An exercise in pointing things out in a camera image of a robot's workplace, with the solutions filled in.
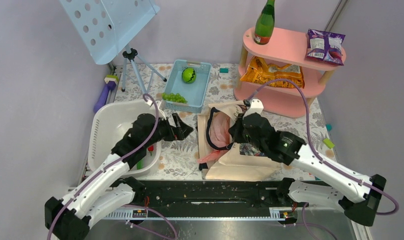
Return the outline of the pink plastic grocery bag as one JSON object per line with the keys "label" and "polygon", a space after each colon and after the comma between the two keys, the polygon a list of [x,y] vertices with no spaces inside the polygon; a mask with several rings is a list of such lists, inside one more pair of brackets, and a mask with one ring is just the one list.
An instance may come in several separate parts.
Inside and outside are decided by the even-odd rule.
{"label": "pink plastic grocery bag", "polygon": [[[230,127],[230,117],[223,112],[215,113],[209,129],[209,137],[211,142],[217,147],[226,147],[230,144],[230,135],[228,129]],[[214,149],[205,157],[200,157],[198,163],[203,164],[210,161],[217,161],[227,150]]]}

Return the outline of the beige floral canvas tote bag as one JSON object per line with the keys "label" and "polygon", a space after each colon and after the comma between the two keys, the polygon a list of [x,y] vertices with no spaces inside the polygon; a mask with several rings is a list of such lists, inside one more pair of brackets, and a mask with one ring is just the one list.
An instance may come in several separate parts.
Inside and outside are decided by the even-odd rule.
{"label": "beige floral canvas tote bag", "polygon": [[230,127],[236,122],[238,114],[246,111],[241,100],[226,103],[210,103],[197,117],[199,158],[205,157],[213,150],[227,150],[217,161],[199,163],[202,167],[203,178],[206,180],[231,180],[256,182],[269,178],[281,170],[280,163],[274,162],[264,156],[248,143],[233,143],[230,135],[230,144],[215,146],[209,137],[209,129],[214,114],[223,112],[230,117]]}

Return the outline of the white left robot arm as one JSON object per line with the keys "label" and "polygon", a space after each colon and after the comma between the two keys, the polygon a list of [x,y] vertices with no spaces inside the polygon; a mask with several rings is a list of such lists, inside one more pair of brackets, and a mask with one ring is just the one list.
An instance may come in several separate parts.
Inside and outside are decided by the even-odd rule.
{"label": "white left robot arm", "polygon": [[182,141],[194,131],[177,113],[172,117],[174,125],[167,117],[140,114],[96,171],[61,199],[51,197],[44,205],[47,238],[82,240],[100,219],[117,208],[143,203],[147,199],[145,185],[123,175],[146,157],[150,146],[160,141]]}

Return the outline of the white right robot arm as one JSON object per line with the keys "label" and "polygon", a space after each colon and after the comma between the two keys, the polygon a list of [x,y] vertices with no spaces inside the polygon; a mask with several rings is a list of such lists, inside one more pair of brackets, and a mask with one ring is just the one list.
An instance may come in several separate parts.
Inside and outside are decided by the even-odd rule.
{"label": "white right robot arm", "polygon": [[350,220],[367,227],[374,224],[386,179],[367,176],[333,161],[320,161],[306,142],[297,135],[275,130],[258,113],[239,114],[229,128],[233,141],[251,144],[274,162],[308,171],[326,183],[317,185],[285,177],[276,190],[278,203],[309,203],[333,208]]}

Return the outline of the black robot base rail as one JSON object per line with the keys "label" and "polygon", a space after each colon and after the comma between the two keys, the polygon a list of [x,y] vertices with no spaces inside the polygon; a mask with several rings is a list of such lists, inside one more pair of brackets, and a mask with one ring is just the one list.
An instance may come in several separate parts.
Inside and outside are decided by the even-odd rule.
{"label": "black robot base rail", "polygon": [[301,207],[277,193],[280,181],[143,180],[126,205],[148,207],[172,218],[268,217],[271,208]]}

